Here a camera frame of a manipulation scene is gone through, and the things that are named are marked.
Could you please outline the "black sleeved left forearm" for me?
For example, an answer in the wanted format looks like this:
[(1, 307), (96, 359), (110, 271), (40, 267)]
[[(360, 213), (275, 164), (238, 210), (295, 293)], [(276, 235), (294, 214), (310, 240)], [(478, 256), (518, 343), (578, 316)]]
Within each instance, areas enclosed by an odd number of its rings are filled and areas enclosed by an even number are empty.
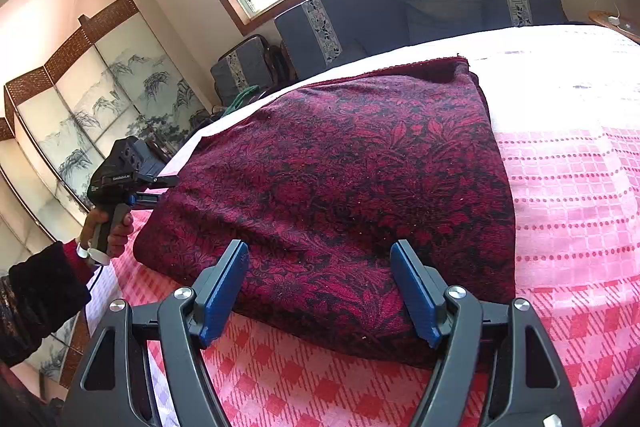
[(89, 301), (93, 269), (77, 243), (55, 242), (1, 277), (1, 361), (24, 362)]

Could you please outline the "person's left hand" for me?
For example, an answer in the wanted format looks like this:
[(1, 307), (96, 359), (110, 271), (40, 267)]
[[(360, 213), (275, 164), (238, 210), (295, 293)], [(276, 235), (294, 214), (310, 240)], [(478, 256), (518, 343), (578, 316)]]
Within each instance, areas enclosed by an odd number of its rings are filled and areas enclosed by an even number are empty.
[[(108, 214), (106, 212), (99, 209), (91, 210), (81, 229), (78, 244), (82, 248), (88, 249), (91, 246), (96, 228), (107, 220)], [(129, 236), (134, 231), (133, 223), (134, 220), (132, 220), (130, 213), (126, 213), (118, 225), (111, 226), (110, 235), (107, 237), (107, 247), (104, 251), (108, 257), (117, 258), (125, 251)]]

